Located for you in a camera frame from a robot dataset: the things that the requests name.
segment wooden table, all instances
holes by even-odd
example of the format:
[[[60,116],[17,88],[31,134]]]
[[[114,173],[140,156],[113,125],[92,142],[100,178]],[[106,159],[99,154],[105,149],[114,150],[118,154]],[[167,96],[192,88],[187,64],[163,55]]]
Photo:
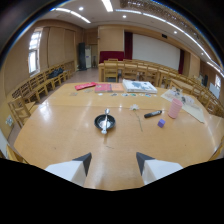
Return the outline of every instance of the wooden table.
[[[161,98],[166,89],[151,97],[99,96],[76,91],[80,83],[64,84],[32,114],[20,131],[15,148],[30,164],[45,169],[50,164],[71,161],[92,153],[84,187],[121,190],[144,186],[136,152],[183,167],[208,161],[224,135],[224,119],[209,115],[205,123],[181,110],[176,119],[168,116],[170,102]],[[137,104],[139,110],[129,110]],[[110,109],[114,128],[103,135],[94,119]],[[144,114],[163,110],[159,116]],[[166,121],[163,128],[157,124]]]
[[[191,86],[187,83],[181,82],[179,80],[176,80],[176,79],[171,79],[170,89],[172,89],[173,86],[178,89],[182,89],[183,93],[187,93],[187,94],[191,94],[191,91],[193,89],[193,86]]]

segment ceiling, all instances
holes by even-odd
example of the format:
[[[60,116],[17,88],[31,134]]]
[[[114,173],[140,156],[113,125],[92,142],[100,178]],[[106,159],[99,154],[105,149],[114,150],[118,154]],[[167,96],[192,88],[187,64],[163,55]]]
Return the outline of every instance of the ceiling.
[[[201,54],[202,50],[189,37],[187,37],[184,33],[180,32],[176,28],[158,19],[154,19],[144,15],[128,12],[116,12],[116,9],[122,9],[120,7],[120,1],[111,0],[111,3],[114,10],[113,12],[107,12],[101,0],[73,0],[58,6],[58,8],[69,9],[80,14],[81,16],[88,19],[91,23],[86,23],[84,20],[72,15],[71,13],[56,10],[48,12],[47,14],[39,18],[39,20],[57,19],[73,23],[84,29],[96,28],[97,26],[102,24],[124,24],[143,27],[158,31],[167,35],[168,37],[176,39],[177,41],[190,48],[202,61],[209,61],[205,54]]]
[[[69,16],[69,14],[66,15],[63,12],[50,12],[52,8],[59,7],[59,4],[63,2],[67,3],[60,7],[78,12],[89,19],[91,23],[87,24],[83,20],[72,15]],[[114,9],[120,8],[119,0],[111,0],[111,2]],[[156,2],[181,13],[181,15],[195,24],[196,29],[201,31],[212,45],[221,64],[224,64],[224,31],[222,27],[224,13],[221,7],[222,0],[156,0]],[[84,7],[82,12],[78,10],[78,7],[81,5]],[[175,35],[173,28],[167,24],[143,15],[127,13],[126,19],[123,19],[122,15],[121,12],[115,11],[108,13],[101,0],[1,0],[0,67],[18,38],[34,22],[47,18],[74,23],[85,29],[97,27],[101,24],[114,23],[145,27],[175,38],[193,50],[201,60],[207,61],[205,56],[201,55],[201,50],[198,49],[198,46],[195,46],[189,38],[183,36],[180,32]]]

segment wooden chair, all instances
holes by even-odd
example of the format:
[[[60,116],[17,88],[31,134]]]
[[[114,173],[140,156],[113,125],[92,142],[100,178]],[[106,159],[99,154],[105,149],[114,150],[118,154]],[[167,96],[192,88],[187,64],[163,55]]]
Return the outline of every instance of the wooden chair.
[[[124,61],[123,79],[137,80],[138,63]]]
[[[108,61],[118,61],[117,58],[108,58]]]
[[[25,104],[21,96],[8,103],[9,108],[20,128],[22,128],[35,109],[37,109],[38,106],[34,106],[34,103],[35,102]]]
[[[205,106],[205,109],[209,112],[209,114],[214,115],[217,110],[217,104],[211,98]]]
[[[170,85],[170,82],[171,82],[170,79],[171,79],[171,77],[170,77],[170,74],[169,74],[169,69],[164,68],[163,69],[163,72],[161,72],[161,80],[160,80],[160,83],[161,84],[164,84],[165,89],[167,89],[168,86]]]
[[[199,99],[201,97],[201,92],[203,91],[203,88],[199,85],[194,85],[191,90],[191,95],[195,96],[195,98]]]
[[[209,100],[210,100],[210,94],[208,94],[208,91],[204,89],[204,92],[201,93],[201,97],[199,98],[199,101],[205,107]]]
[[[48,80],[49,79],[49,75],[51,74],[51,72],[53,72],[51,69],[50,70],[47,70],[44,72],[44,79],[45,80]],[[50,78],[49,80],[51,80],[53,83],[54,83],[54,86],[56,86],[56,83],[58,83],[58,85],[60,86],[61,85],[61,78],[59,76],[57,77],[54,77],[54,78]]]
[[[29,81],[24,83],[20,88],[20,94],[23,97],[25,101],[28,101],[29,103],[34,101],[34,98],[37,99],[38,102],[40,102],[39,94],[35,92],[35,90],[30,89]]]
[[[223,148],[224,148],[224,145],[223,143],[221,143],[218,149],[215,151],[215,153],[212,155],[212,157],[208,161],[217,159],[217,157],[222,153]]]
[[[118,81],[118,70],[116,61],[104,61],[104,82],[107,78],[115,78]]]
[[[36,96],[38,95],[38,101],[40,102],[40,93],[45,92],[45,95],[48,95],[47,87],[44,83],[39,83],[39,80],[36,77],[33,77],[29,80],[30,89],[35,91]]]
[[[9,160],[29,164],[23,157],[21,157],[16,152],[14,152],[13,149],[9,145],[6,146],[6,151],[7,151]]]
[[[149,81],[152,85],[158,86],[159,72],[158,70],[152,69],[152,66],[148,65],[144,74],[139,77],[141,81]]]
[[[46,79],[43,72],[38,74],[36,76],[36,79],[37,79],[38,85],[44,85],[46,86],[47,89],[49,88],[52,90],[55,89],[54,82],[50,79]]]

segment paper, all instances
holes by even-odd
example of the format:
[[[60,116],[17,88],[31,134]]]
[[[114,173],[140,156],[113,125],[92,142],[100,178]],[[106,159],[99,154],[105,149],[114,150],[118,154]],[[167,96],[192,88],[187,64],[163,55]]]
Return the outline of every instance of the paper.
[[[161,95],[161,97],[166,99],[166,100],[168,100],[168,101],[170,101],[170,102],[172,102],[173,97],[175,97],[175,96],[170,97],[172,95],[173,95],[173,91],[172,90],[168,90],[163,95]],[[198,107],[195,104],[192,104],[192,105],[183,104],[182,109],[185,110],[186,112],[188,112],[193,117],[195,117],[200,122],[205,123],[205,119],[204,119],[204,114],[203,114],[202,108]]]
[[[157,89],[147,81],[130,81],[123,79],[123,86],[127,92],[157,93]]]

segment ceiling light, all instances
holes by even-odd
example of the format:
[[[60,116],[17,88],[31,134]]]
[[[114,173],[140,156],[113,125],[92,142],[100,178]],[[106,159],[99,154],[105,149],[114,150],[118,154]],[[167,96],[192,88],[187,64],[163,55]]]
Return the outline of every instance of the ceiling light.
[[[77,17],[81,18],[81,15],[79,15],[79,14],[76,13],[76,12],[71,11],[71,14],[74,15],[74,16],[77,16]]]
[[[63,8],[56,8],[57,11],[63,11],[63,12],[70,12],[71,10],[63,9]]]
[[[85,17],[82,17],[81,15],[79,15],[76,12],[71,11],[71,14],[74,15],[74,16],[77,16],[77,17],[81,18],[82,20],[84,20],[87,23],[91,23],[88,19],[86,19]]]
[[[86,19],[85,17],[81,17],[82,20],[84,20],[87,23],[90,23],[90,21],[88,19]]]
[[[162,22],[166,22],[166,20],[161,19],[161,18],[159,18],[159,17],[157,17],[157,16],[153,16],[153,15],[150,15],[150,14],[147,14],[147,13],[143,13],[143,15],[144,15],[144,16],[149,16],[149,17],[152,17],[152,18],[155,18],[155,19],[158,19],[158,20],[161,20]]]
[[[110,0],[102,0],[107,12],[113,12],[113,7],[111,5]]]
[[[178,29],[178,30],[180,30],[182,33],[184,33],[184,31],[183,31],[183,30],[181,30],[179,27],[177,27],[177,26],[173,25],[172,23],[167,22],[167,24],[169,24],[170,26],[175,27],[176,29]]]
[[[116,9],[116,12],[130,12],[130,13],[142,14],[142,13],[139,12],[139,11],[124,10],[124,9]]]

